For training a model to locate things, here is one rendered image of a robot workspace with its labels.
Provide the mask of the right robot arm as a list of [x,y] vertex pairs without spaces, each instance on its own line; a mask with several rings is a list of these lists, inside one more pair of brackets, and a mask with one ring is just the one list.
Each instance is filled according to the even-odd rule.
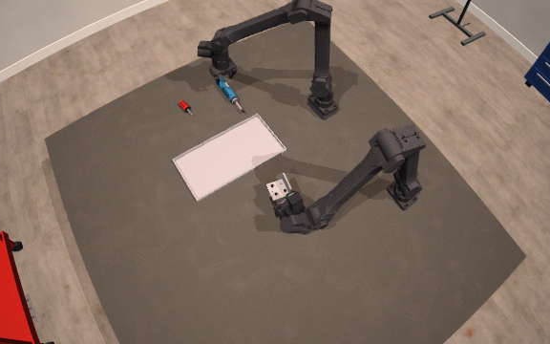
[[[201,41],[198,46],[198,56],[212,58],[212,64],[217,69],[216,60],[225,61],[228,58],[228,47],[235,42],[258,32],[280,26],[285,23],[296,24],[302,21],[314,21],[315,24],[315,71],[312,95],[308,100],[322,115],[338,109],[333,100],[331,72],[329,72],[330,18],[332,6],[318,0],[292,0],[292,2],[273,11],[253,17],[242,23],[216,31],[211,41]],[[287,20],[288,16],[288,20]],[[212,48],[212,47],[214,48]],[[216,59],[215,59],[216,58]],[[329,87],[330,84],[330,87]],[[314,100],[315,99],[315,100]]]

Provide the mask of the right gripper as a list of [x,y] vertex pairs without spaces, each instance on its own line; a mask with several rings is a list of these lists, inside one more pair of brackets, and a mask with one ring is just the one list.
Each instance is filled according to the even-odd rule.
[[230,57],[228,57],[223,62],[216,60],[216,66],[217,69],[213,65],[209,66],[209,72],[215,79],[218,80],[218,85],[220,85],[220,77],[217,75],[229,75],[229,78],[232,79],[233,75],[237,73],[236,64],[232,61]]

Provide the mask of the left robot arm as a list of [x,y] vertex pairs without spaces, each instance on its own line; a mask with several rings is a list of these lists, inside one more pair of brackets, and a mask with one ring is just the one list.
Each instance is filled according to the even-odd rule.
[[[283,233],[306,235],[310,231],[325,228],[339,208],[381,170],[392,173],[397,169],[393,174],[395,182],[387,187],[387,191],[402,210],[418,200],[416,194],[422,190],[422,186],[417,179],[417,166],[419,152],[426,147],[426,143],[414,125],[390,131],[383,128],[369,140],[369,144],[371,149],[367,156],[326,196],[308,208],[303,207],[303,198],[298,192],[290,191],[286,194],[286,217],[280,222]],[[400,166],[401,172],[398,174]]]

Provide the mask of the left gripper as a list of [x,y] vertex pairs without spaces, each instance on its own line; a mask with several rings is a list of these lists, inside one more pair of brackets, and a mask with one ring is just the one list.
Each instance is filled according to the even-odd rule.
[[[272,200],[272,198],[269,196],[270,198],[270,201]],[[273,200],[272,200],[273,201]],[[271,202],[272,202],[271,201]],[[287,201],[281,203],[281,204],[278,204],[276,201],[273,201],[272,204],[274,205],[274,212],[275,212],[275,216],[276,217],[279,217],[280,221],[282,220],[282,218],[284,218],[286,215],[284,214],[284,208],[288,206],[288,203]],[[281,218],[280,218],[281,216]]]

